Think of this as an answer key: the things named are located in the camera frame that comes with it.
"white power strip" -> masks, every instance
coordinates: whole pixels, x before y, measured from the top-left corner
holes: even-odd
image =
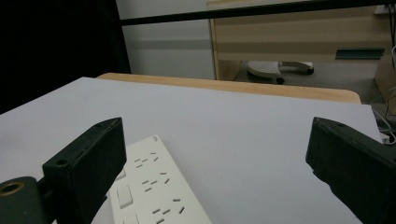
[[[108,193],[115,224],[211,223],[158,135],[126,153]]]

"white table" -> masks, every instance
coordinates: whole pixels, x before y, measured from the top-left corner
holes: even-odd
[[[0,182],[40,179],[45,161],[115,117],[126,145],[161,137],[214,224],[360,223],[304,157],[313,117],[380,141],[369,105],[82,77],[0,116]],[[109,206],[93,223],[112,222]]]

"wooden desk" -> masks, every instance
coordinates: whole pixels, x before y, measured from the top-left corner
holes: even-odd
[[[346,90],[117,73],[106,73],[98,78],[361,104],[361,98],[356,92]]]

